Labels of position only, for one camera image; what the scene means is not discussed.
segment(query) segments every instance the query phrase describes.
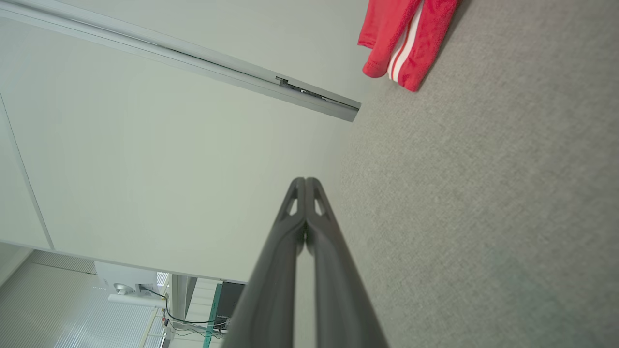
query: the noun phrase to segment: teal object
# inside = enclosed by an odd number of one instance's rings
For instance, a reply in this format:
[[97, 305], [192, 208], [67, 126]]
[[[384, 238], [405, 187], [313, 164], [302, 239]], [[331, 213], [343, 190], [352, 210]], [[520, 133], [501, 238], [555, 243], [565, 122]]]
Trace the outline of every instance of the teal object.
[[215, 320], [215, 318], [217, 317], [217, 305], [219, 304], [219, 295], [221, 293], [222, 293], [222, 285], [217, 284], [217, 287], [215, 288], [215, 296], [213, 296], [213, 305], [210, 308], [209, 321], [211, 321], [211, 323], [209, 323], [208, 328], [206, 329], [206, 332], [204, 333], [206, 338], [204, 339], [204, 344], [202, 345], [202, 348], [209, 348], [210, 346], [210, 338], [211, 338], [211, 335], [213, 335], [213, 324], [215, 324], [213, 320]]

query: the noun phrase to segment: black cable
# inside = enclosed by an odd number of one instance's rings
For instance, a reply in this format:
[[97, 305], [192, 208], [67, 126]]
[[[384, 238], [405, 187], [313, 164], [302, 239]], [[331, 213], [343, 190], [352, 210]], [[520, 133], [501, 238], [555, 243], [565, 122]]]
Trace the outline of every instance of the black cable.
[[172, 327], [175, 331], [181, 331], [181, 332], [183, 332], [183, 331], [192, 331], [191, 333], [184, 334], [184, 335], [179, 335], [179, 334], [177, 334], [177, 333], [174, 333], [174, 334], [178, 335], [179, 337], [187, 336], [187, 335], [190, 335], [190, 334], [192, 334], [192, 333], [198, 333], [198, 335], [200, 335], [200, 336], [202, 336], [202, 337], [204, 337], [204, 338], [206, 338], [206, 337], [215, 337], [216, 339], [221, 339], [221, 338], [223, 337], [223, 336], [218, 336], [218, 335], [216, 335], [216, 334], [214, 334], [214, 333], [210, 333], [210, 335], [209, 335], [209, 336], [205, 336], [205, 335], [204, 335], [205, 333], [204, 333], [204, 334], [202, 334], [200, 331], [198, 331], [198, 330], [196, 330], [196, 329], [193, 329], [193, 328], [189, 328], [189, 329], [177, 329], [177, 328], [175, 328], [175, 327], [174, 327], [174, 324], [173, 324], [171, 321], [168, 321], [168, 324], [169, 324], [169, 325], [170, 325], [170, 326], [171, 326], [171, 327]]
[[180, 321], [186, 324], [206, 324], [206, 323], [213, 323], [216, 320], [209, 320], [209, 321], [186, 321], [186, 320], [180, 320], [178, 318], [175, 318], [172, 316], [172, 313], [170, 313], [170, 310], [168, 309], [168, 297], [167, 296], [163, 296], [161, 294], [158, 294], [156, 292], [154, 292], [153, 290], [150, 289], [146, 289], [145, 287], [142, 287], [142, 289], [152, 292], [153, 294], [157, 295], [157, 296], [161, 296], [163, 298], [165, 298], [165, 311], [168, 312], [168, 316], [170, 316], [170, 318], [176, 320], [176, 321]]

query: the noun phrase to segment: red jacket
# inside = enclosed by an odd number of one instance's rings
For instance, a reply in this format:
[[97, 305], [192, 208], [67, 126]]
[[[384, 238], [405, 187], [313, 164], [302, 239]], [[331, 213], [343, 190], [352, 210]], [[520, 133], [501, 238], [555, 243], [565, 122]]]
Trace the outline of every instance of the red jacket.
[[416, 92], [441, 48], [458, 0], [370, 0], [358, 44], [372, 49], [363, 72]]

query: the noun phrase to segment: white stripe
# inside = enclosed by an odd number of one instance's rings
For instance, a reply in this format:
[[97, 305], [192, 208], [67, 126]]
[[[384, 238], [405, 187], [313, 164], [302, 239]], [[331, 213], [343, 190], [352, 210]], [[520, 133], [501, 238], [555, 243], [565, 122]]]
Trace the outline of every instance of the white stripe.
[[400, 74], [400, 69], [402, 68], [402, 65], [404, 64], [404, 62], [406, 62], [406, 58], [409, 56], [410, 50], [413, 49], [413, 44], [415, 43], [415, 36], [417, 34], [417, 27], [419, 26], [419, 17], [421, 17], [421, 14], [422, 14], [422, 7], [423, 7], [423, 0], [421, 0], [419, 2], [419, 6], [417, 6], [415, 15], [413, 16], [413, 19], [411, 20], [412, 23], [410, 24], [409, 37], [406, 39], [406, 43], [404, 44], [404, 50], [402, 51], [402, 54], [400, 54], [400, 56], [398, 57], [396, 61], [395, 70], [393, 72], [393, 79], [396, 82], [397, 82], [397, 76]]
[[391, 59], [389, 60], [389, 67], [387, 67], [387, 76], [389, 76], [389, 79], [391, 79], [391, 68], [393, 67], [393, 61], [395, 60], [397, 53], [402, 49], [402, 46], [404, 45], [404, 38], [406, 37], [406, 33], [409, 31], [409, 26], [406, 26], [406, 30], [404, 30], [404, 33], [402, 33], [402, 35], [400, 35], [400, 38], [397, 41], [396, 47], [393, 49], [393, 52], [391, 52]]

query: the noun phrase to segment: cabinet door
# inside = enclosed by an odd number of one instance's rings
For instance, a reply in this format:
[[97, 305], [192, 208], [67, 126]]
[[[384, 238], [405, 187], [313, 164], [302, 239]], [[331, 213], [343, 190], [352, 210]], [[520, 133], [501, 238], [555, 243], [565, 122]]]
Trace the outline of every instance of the cabinet door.
[[[290, 181], [337, 207], [349, 122], [0, 19], [3, 97], [58, 251], [247, 280]], [[9, 55], [20, 59], [8, 59]]]
[[[20, 0], [45, 3], [48, 0]], [[367, 0], [61, 0], [362, 102]]]
[[49, 249], [0, 89], [0, 241]]

